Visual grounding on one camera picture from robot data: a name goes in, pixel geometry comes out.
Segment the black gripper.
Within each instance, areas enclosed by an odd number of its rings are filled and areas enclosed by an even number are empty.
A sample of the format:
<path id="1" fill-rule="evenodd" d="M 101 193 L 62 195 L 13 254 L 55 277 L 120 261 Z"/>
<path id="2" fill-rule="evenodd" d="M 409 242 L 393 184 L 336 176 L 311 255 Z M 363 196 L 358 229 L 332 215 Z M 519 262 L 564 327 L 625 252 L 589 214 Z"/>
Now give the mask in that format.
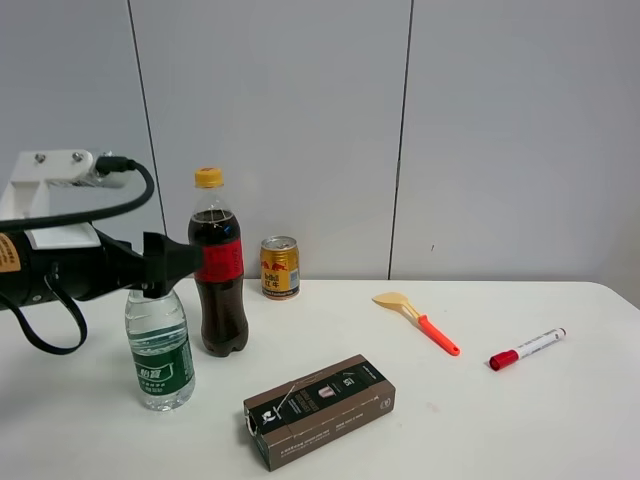
<path id="1" fill-rule="evenodd" d="M 143 234 L 143 256 L 131 244 L 97 233 L 90 248 L 35 250 L 24 232 L 1 235 L 1 294 L 18 307 L 55 301 L 50 275 L 76 301 L 89 301 L 141 283 L 145 298 L 168 295 L 204 264 L 201 246 L 180 244 L 160 233 Z"/>

